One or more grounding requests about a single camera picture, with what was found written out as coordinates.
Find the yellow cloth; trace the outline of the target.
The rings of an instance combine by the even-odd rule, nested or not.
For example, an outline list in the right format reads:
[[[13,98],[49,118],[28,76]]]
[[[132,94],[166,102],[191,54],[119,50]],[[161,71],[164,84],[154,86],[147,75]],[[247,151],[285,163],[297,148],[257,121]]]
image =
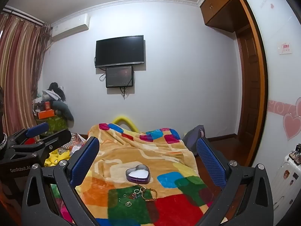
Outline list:
[[[51,167],[56,166],[62,160],[69,160],[70,159],[70,151],[67,150],[65,152],[59,153],[59,150],[54,150],[50,153],[49,157],[45,160],[44,166]]]

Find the pile of clothes and boxes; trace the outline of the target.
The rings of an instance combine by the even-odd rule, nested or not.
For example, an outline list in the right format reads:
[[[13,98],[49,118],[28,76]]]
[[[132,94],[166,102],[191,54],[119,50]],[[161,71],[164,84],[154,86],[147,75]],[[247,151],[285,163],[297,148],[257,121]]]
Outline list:
[[[37,124],[47,123],[49,129],[42,136],[50,136],[74,125],[74,117],[66,103],[62,86],[50,83],[46,90],[32,101],[34,119]]]

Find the white stickered suitcase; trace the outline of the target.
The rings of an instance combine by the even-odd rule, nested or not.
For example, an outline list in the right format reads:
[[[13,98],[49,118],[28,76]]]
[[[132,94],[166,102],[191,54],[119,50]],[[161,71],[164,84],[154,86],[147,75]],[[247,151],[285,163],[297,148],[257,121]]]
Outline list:
[[[288,212],[300,192],[300,144],[284,157],[271,184],[274,224]]]

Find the colourful patchwork fleece blanket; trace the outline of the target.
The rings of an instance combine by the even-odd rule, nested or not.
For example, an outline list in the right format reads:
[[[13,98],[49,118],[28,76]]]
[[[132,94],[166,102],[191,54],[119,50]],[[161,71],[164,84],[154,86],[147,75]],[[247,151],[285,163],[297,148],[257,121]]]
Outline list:
[[[196,225],[214,201],[178,133],[94,125],[100,143],[76,190],[100,225]]]

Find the grey backpack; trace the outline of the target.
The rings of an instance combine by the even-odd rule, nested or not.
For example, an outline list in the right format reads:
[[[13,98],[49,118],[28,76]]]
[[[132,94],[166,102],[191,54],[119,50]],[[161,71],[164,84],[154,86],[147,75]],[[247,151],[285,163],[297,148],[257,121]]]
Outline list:
[[[190,130],[183,137],[183,143],[185,146],[196,156],[198,154],[196,150],[196,143],[199,138],[205,137],[205,130],[203,125],[197,125],[195,128]]]

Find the striped red curtain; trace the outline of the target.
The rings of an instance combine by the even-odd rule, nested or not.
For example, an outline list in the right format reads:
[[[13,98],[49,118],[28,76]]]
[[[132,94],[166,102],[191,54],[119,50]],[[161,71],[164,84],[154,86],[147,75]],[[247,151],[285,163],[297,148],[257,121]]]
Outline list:
[[[4,131],[11,135],[35,125],[32,101],[37,97],[50,26],[1,13],[1,87]]]

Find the purple heart-shaped tin box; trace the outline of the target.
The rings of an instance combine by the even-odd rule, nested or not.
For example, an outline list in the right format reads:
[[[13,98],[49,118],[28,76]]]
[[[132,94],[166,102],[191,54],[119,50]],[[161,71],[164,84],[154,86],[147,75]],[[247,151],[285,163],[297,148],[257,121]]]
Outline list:
[[[136,184],[148,184],[151,178],[149,168],[143,164],[127,169],[125,171],[125,176],[129,182]]]

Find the brown wooden door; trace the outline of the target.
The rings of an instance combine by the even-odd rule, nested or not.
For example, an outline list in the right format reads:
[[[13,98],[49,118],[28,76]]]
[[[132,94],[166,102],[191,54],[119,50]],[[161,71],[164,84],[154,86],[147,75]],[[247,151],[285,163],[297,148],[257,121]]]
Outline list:
[[[238,140],[242,145],[242,165],[247,166],[257,129],[260,106],[260,68],[255,39],[250,26],[237,34],[241,71],[242,105]]]

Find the white air conditioner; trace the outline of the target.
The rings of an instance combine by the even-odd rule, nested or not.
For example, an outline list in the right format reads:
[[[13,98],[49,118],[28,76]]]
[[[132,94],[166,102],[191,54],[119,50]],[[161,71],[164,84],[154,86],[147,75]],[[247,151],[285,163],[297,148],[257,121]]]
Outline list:
[[[69,36],[89,30],[90,16],[82,14],[64,21],[52,29],[52,41],[59,41]]]

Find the white wardrobe sliding door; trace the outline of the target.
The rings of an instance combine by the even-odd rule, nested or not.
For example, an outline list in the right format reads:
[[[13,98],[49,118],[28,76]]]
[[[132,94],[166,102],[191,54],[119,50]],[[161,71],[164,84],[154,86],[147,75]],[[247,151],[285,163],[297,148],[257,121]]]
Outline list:
[[[300,144],[300,22],[286,0],[246,0],[266,56],[268,108],[254,164],[265,166],[270,185],[284,157]]]

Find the wooden overhead cabinet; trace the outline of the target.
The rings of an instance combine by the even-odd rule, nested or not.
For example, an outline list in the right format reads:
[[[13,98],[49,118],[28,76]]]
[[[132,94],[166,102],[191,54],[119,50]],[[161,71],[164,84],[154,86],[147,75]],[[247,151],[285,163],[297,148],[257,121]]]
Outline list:
[[[204,0],[200,9],[208,27],[230,33],[239,33],[250,27],[241,0]]]

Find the small black wall monitor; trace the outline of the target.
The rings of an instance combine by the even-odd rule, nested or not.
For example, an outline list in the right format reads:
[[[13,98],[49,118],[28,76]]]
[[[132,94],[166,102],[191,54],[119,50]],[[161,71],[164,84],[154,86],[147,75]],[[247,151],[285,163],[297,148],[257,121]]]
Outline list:
[[[132,66],[106,68],[107,88],[132,87],[133,80],[134,71]]]

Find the wall-mounted black television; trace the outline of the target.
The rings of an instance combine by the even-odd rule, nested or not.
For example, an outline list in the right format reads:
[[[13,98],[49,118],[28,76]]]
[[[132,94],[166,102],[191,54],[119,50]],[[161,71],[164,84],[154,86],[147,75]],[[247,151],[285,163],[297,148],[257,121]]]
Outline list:
[[[98,40],[94,65],[105,68],[120,65],[144,64],[144,36],[124,36]]]

